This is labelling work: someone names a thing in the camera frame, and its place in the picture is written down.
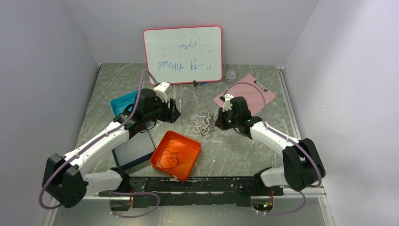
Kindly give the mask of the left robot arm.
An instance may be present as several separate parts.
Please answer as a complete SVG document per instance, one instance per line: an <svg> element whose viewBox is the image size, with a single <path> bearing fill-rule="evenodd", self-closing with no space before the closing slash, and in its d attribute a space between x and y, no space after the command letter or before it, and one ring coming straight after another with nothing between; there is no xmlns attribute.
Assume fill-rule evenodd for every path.
<svg viewBox="0 0 399 226"><path fill-rule="evenodd" d="M53 154L46 161L39 194L39 205L48 193L58 201L56 207L71 208L84 196L108 190L117 195L126 195L130 190L130 177L123 171L112 168L105 172L89 174L88 171L108 152L126 143L142 132L150 121L174 123L181 113L175 99L168 99L169 83L162 82L153 89L138 91L132 110L128 108L94 138L64 156Z"/></svg>

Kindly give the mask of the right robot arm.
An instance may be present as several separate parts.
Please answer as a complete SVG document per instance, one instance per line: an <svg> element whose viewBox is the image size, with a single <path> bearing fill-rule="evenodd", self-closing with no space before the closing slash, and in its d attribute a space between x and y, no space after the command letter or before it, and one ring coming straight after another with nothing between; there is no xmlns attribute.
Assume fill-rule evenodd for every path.
<svg viewBox="0 0 399 226"><path fill-rule="evenodd" d="M282 157L281 167L266 168L256 174L259 179L254 182L254 190L258 194L267 194L273 186L288 186L300 192L321 185L326 172L311 139L291 137L270 126L261 117L253 116L244 97L226 94L220 99L223 105L218 109L216 127L220 130L237 130Z"/></svg>

